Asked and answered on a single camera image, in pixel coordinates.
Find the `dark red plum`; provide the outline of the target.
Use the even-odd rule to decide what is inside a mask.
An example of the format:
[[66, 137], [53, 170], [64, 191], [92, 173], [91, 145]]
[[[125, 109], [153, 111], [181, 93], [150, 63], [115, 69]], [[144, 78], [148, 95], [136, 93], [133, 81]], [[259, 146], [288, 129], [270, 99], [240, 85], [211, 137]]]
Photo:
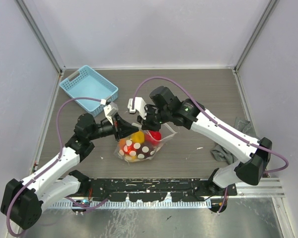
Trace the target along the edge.
[[151, 144], [141, 144], [140, 148], [137, 150], [137, 158], [139, 160], [152, 159], [155, 154], [155, 148]]

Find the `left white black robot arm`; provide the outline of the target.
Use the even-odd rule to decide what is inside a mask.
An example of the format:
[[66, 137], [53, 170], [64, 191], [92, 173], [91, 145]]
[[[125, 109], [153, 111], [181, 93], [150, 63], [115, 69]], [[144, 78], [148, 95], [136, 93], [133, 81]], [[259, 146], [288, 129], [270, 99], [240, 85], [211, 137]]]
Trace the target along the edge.
[[139, 129], [115, 114], [113, 119], [96, 123], [91, 114], [82, 114], [74, 127], [74, 134], [60, 152], [35, 173], [22, 180], [12, 179], [5, 187], [0, 211], [6, 216], [9, 233], [17, 237], [11, 222], [23, 230], [32, 227], [47, 207], [72, 194], [85, 196], [90, 189], [89, 177], [74, 170], [94, 149], [93, 140], [113, 135], [117, 141]]

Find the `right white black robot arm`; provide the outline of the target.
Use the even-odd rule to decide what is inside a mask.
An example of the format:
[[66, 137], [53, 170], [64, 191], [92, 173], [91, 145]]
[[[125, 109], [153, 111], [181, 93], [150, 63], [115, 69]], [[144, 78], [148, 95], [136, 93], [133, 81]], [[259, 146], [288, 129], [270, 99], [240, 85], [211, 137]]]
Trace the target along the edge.
[[236, 157], [236, 162], [213, 171], [208, 179], [208, 190], [220, 195], [226, 187], [237, 182], [258, 185], [263, 176], [272, 148], [272, 142], [243, 134], [216, 118], [203, 105], [192, 98], [180, 101], [169, 88], [159, 86], [149, 97], [153, 104], [143, 98], [130, 98], [128, 110], [138, 113], [137, 121], [143, 130], [159, 131], [161, 125], [171, 122], [190, 131], [202, 134], [224, 147]]

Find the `red pear shaped fruit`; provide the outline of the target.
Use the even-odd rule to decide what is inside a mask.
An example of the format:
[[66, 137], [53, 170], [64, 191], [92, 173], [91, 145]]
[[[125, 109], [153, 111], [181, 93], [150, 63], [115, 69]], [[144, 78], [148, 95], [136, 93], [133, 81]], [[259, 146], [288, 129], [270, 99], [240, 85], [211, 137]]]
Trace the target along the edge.
[[137, 150], [140, 148], [140, 143], [133, 143], [131, 140], [127, 140], [125, 146], [123, 147], [123, 152], [125, 155], [136, 156]]

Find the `orange tangerine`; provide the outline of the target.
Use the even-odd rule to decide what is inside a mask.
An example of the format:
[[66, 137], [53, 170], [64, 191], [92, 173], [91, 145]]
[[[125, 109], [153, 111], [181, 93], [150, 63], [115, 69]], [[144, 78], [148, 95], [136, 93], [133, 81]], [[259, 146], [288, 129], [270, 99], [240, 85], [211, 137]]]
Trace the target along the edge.
[[119, 148], [123, 149], [124, 146], [126, 145], [126, 139], [125, 138], [121, 139], [118, 144], [119, 144]]

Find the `yellow lemon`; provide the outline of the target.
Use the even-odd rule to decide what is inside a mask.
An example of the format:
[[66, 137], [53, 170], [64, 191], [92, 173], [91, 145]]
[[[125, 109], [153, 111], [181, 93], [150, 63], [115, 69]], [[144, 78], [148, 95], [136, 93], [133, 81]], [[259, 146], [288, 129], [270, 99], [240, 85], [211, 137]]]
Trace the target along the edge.
[[142, 144], [145, 142], [145, 134], [142, 131], [135, 132], [131, 135], [131, 140], [133, 143]]

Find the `red apple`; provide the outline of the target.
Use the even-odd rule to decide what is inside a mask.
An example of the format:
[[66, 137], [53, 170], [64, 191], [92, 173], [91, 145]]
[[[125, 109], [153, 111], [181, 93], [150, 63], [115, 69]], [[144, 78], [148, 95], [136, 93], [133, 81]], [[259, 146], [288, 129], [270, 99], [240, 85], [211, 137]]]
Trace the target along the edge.
[[156, 143], [156, 142], [160, 142], [162, 139], [162, 135], [160, 132], [158, 131], [149, 131], [149, 140], [152, 142], [152, 143]]

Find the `clear zip top bag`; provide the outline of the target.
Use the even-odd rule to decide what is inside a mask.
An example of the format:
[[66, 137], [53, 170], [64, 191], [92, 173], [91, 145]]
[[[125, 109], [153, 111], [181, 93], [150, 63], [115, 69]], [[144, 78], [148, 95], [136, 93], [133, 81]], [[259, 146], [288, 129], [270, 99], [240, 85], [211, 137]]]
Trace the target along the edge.
[[121, 139], [114, 152], [117, 158], [127, 163], [153, 159], [163, 145], [177, 134], [168, 124], [163, 124], [159, 131], [142, 130], [137, 123], [132, 125], [139, 131]]

